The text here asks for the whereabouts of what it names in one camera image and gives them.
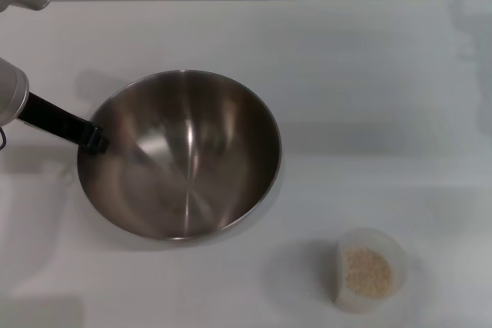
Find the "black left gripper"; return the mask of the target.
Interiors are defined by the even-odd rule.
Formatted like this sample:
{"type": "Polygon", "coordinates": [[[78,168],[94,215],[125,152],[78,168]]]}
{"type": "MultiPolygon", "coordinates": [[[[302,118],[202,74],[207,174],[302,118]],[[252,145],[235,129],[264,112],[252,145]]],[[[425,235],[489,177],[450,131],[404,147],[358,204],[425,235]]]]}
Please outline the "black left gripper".
{"type": "Polygon", "coordinates": [[[89,154],[104,154],[110,143],[100,127],[33,93],[28,95],[21,112],[21,121],[78,144],[83,151],[89,154]]]}

